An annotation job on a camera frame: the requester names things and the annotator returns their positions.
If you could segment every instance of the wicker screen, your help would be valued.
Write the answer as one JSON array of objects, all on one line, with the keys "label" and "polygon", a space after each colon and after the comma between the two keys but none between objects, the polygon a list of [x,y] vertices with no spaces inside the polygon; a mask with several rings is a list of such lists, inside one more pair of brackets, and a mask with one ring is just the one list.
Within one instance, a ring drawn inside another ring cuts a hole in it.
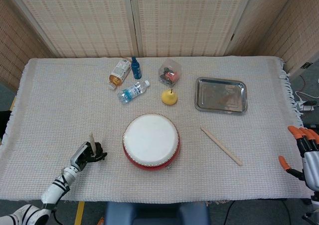
[{"label": "wicker screen", "polygon": [[124,0],[22,1],[61,57],[134,53]]},{"label": "wicker screen", "polygon": [[6,0],[0,0],[0,17],[0,80],[17,90],[28,60],[48,58],[51,54],[37,41]]},{"label": "wicker screen", "polygon": [[290,0],[260,44],[258,55],[285,60],[293,72],[319,51],[319,0]]},{"label": "wicker screen", "polygon": [[222,56],[243,1],[137,0],[144,56]]},{"label": "wicker screen", "polygon": [[249,0],[226,55],[251,56],[288,0]]}]

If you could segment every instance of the silver tray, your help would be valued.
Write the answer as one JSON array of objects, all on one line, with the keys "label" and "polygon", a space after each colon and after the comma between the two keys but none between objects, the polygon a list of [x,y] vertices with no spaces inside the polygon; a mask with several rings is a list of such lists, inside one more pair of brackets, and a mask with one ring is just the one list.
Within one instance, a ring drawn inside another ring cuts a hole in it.
[{"label": "silver tray", "polygon": [[243,82],[199,77],[195,107],[202,112],[243,114],[247,111],[247,88]]}]

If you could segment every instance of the bottle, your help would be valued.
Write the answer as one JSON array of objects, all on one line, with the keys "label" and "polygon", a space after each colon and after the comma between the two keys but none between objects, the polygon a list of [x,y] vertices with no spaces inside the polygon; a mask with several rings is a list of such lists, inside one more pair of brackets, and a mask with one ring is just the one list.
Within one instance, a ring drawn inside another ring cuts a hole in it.
[{"label": "bottle", "polygon": [[136,60],[136,57],[132,57],[132,64],[131,64],[133,76],[135,79],[140,79],[142,77],[141,69],[140,69],[140,64]]},{"label": "bottle", "polygon": [[150,86],[149,81],[144,81],[142,83],[136,82],[134,83],[133,86],[125,90],[122,90],[120,93],[118,93],[118,98],[120,102],[122,102],[123,104],[126,104],[130,102],[131,100],[133,100],[138,95],[146,92],[146,87],[149,87],[149,86]]},{"label": "bottle", "polygon": [[109,88],[114,90],[116,87],[119,87],[131,69],[131,61],[125,58],[122,58],[110,74]]}]

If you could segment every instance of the blue chair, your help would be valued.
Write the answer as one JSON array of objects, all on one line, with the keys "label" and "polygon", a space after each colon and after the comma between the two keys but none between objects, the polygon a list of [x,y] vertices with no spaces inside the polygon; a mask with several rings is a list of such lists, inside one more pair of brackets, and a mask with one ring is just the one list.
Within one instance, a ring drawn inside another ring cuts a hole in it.
[{"label": "blue chair", "polygon": [[138,204],[107,202],[105,225],[210,225],[205,202]]}]

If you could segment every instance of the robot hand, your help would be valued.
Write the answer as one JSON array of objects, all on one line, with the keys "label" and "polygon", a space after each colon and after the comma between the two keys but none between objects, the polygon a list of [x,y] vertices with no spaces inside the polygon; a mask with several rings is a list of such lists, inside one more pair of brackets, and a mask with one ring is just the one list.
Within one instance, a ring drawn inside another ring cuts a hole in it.
[{"label": "robot hand", "polygon": [[311,197],[314,211],[306,213],[303,219],[312,225],[314,223],[309,217],[316,213],[316,221],[319,222],[319,135],[312,129],[296,128],[288,126],[288,130],[295,137],[303,163],[303,171],[292,169],[283,156],[279,156],[282,168],[289,174],[297,177],[306,183],[306,186],[313,190],[315,194]]},{"label": "robot hand", "polygon": [[70,191],[71,184],[76,180],[87,163],[97,162],[105,158],[101,144],[95,142],[96,155],[94,155],[91,144],[83,143],[72,156],[71,166],[62,169],[61,174],[52,182],[41,196],[43,203],[39,209],[32,205],[25,205],[13,214],[0,217],[0,225],[45,225],[51,213],[55,213],[60,199]]}]

